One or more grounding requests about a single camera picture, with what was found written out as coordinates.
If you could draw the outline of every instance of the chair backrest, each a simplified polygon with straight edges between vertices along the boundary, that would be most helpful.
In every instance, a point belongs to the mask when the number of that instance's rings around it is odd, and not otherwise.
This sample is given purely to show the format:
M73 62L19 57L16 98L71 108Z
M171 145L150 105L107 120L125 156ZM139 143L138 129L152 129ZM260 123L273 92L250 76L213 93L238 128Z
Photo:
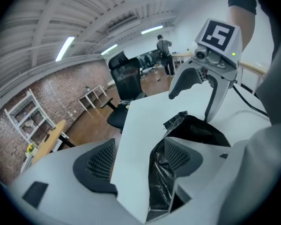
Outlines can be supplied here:
M118 89L121 100L135 99L141 92L140 61L128 59L124 52L113 57L108 67Z

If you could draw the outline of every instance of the gray clothing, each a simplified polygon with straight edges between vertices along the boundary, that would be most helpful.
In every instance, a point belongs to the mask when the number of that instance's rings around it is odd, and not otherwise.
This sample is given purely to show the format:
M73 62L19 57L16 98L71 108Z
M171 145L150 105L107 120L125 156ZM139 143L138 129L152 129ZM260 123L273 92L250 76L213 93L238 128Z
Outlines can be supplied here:
M156 44L157 49L161 52L164 52L167 56L170 55L169 46L172 46L172 43L168 40L160 40Z

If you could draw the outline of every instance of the chair armrest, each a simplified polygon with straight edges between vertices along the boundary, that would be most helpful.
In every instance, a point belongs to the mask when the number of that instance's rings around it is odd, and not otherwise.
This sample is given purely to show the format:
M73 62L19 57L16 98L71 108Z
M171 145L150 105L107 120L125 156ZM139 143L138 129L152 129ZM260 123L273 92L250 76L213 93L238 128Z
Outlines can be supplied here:
M105 103L101 104L100 108L104 108L106 105L108 105L110 108L115 110L116 107L111 103L112 100L113 100L113 97L109 98Z
M136 97L135 100L141 99L141 98L144 98L144 97L146 97L146 94L145 94L144 92L141 92L141 93Z

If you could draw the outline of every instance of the black cable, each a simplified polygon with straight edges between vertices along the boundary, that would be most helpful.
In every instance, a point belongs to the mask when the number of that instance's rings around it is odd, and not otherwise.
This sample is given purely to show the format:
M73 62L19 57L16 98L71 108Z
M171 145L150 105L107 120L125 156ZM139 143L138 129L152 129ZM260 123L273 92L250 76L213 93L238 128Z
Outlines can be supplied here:
M267 115L266 112L264 112L264 111L262 111L262 110L260 110L260 109L258 109L258 108L256 108L256 107L252 106L251 104L249 104L249 102L248 102L247 100L245 100L245 98L240 94L240 92L236 89L236 87L235 87L234 85L233 85L233 89L234 89L234 91L240 96L240 98L241 98L251 109L253 109L253 110L255 110L255 111L257 111L257 112L259 112L259 113L261 113L261 114L263 114L263 115L265 115L265 116L268 117L268 115Z

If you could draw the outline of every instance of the brick wall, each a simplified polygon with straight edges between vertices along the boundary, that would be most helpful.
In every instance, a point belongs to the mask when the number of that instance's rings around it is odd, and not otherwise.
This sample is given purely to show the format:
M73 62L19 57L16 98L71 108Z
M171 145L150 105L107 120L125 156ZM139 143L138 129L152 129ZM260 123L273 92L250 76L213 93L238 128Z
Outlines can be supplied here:
M25 97L26 91L30 88L53 122L58 123L62 119L67 121L65 132L83 112L83 108L76 100L85 93L85 86L91 88L101 84L106 87L111 79L104 60L68 67L33 83L11 99L4 108L7 110L12 108ZM0 110L0 180L9 184L20 173L27 143L9 122L4 108ZM33 140L39 142L43 137L44 133L39 131L33 136Z

